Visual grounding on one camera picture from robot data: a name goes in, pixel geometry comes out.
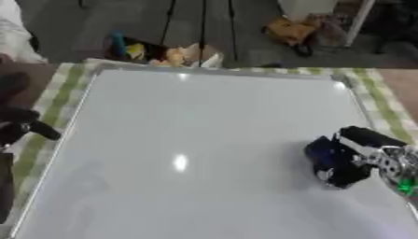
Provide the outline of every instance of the white surface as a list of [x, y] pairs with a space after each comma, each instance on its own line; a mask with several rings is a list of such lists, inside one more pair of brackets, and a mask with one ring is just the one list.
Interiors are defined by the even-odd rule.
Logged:
[[364, 123], [328, 80], [107, 71], [17, 238], [417, 238], [382, 182], [324, 190], [302, 154]]
[[309, 14], [330, 14], [338, 0], [278, 0], [285, 15], [292, 21], [303, 21]]

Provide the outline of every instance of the green object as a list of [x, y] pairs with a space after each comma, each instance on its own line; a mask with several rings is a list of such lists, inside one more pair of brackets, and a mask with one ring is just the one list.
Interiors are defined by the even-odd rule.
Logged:
[[411, 196], [415, 191], [415, 180], [414, 178], [404, 178], [400, 180], [400, 183], [397, 185], [397, 189], [402, 191], [408, 196]]

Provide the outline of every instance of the chair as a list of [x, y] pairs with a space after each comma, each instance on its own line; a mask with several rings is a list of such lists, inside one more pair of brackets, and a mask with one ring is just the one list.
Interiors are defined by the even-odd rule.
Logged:
[[418, 1], [402, 0], [401, 3], [388, 6], [379, 20], [380, 39], [376, 53], [383, 53], [390, 42], [406, 41], [418, 48]]

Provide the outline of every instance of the tripod leg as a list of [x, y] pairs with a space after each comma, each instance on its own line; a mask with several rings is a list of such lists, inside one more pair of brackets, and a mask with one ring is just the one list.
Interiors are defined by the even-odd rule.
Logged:
[[167, 11], [167, 21], [165, 22], [164, 30], [162, 32], [162, 37], [160, 41], [160, 45], [164, 45], [165, 36], [167, 35], [168, 27], [170, 26], [170, 22], [172, 21], [172, 16], [174, 13], [176, 0], [172, 0], [172, 3], [170, 4], [170, 8]]
[[202, 2], [202, 30], [201, 30], [201, 39], [199, 40], [199, 67], [202, 66], [202, 58], [203, 58], [203, 51], [204, 46], [206, 45], [206, 7], [207, 7], [207, 0], [203, 0]]
[[238, 61], [237, 40], [235, 34], [235, 10], [232, 0], [228, 0], [228, 6], [230, 9], [230, 32], [232, 33], [233, 58], [235, 61]]

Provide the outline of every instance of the yellow object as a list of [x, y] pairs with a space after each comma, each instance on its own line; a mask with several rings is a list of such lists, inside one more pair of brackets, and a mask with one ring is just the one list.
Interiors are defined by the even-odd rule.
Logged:
[[130, 45], [126, 48], [126, 53], [128, 53], [132, 59], [142, 60], [146, 54], [146, 49], [142, 44]]

